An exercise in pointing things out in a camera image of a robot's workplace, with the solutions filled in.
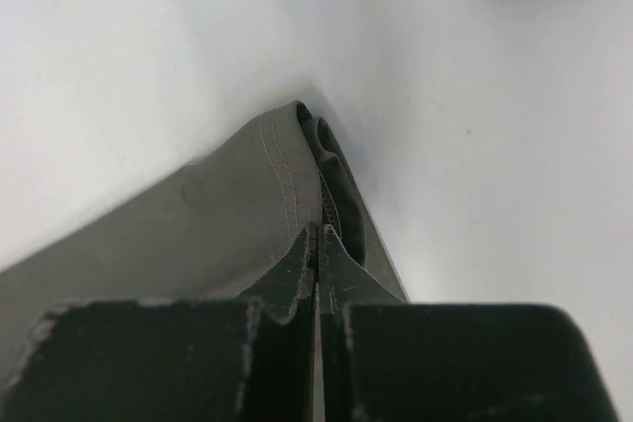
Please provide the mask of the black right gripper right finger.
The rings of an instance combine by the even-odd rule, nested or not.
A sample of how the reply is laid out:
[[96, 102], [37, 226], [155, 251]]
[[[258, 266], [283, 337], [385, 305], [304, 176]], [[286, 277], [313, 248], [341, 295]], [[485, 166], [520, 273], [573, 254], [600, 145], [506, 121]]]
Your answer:
[[407, 303], [326, 225], [318, 238], [329, 421], [613, 421], [581, 329], [541, 304]]

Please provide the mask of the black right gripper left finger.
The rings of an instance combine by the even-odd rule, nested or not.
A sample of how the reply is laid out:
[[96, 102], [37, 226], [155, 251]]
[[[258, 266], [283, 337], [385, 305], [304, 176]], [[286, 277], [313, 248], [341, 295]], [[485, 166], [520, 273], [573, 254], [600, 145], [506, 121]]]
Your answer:
[[308, 421], [314, 229], [233, 298], [47, 312], [1, 389], [5, 421]]

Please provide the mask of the grey t-shirt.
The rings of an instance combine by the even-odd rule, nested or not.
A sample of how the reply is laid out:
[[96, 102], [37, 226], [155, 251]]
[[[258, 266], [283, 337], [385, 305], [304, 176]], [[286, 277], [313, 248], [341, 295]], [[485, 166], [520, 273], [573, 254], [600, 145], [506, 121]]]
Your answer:
[[303, 228], [330, 225], [394, 295], [404, 288], [327, 121], [300, 102], [1, 274], [1, 371], [54, 303], [191, 298], [245, 288]]

